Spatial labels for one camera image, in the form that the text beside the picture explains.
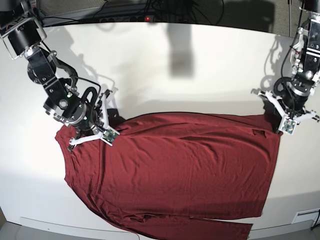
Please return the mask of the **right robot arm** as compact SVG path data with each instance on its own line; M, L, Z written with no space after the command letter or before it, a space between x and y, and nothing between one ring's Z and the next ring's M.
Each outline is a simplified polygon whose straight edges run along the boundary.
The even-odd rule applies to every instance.
M42 85L48 98L43 107L49 116L63 125L75 128L75 136L68 142L68 150L82 143L101 140L112 146L119 132L109 124L108 103L117 89L102 91L100 84L91 84L79 94L76 70L60 60L55 50L43 49L47 34L40 18L28 0L0 2L0 38L10 43L11 59L25 57L28 77Z

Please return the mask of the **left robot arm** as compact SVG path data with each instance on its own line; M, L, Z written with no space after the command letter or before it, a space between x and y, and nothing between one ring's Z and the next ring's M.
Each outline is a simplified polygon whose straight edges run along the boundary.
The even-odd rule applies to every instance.
M320 2L302 0L300 12L308 18L299 22L293 41L283 62L290 62L290 75L280 75L270 90L255 90L255 94L269 103L277 123L275 134L293 135L305 120L320 120L315 110L306 108L307 100L320 86Z

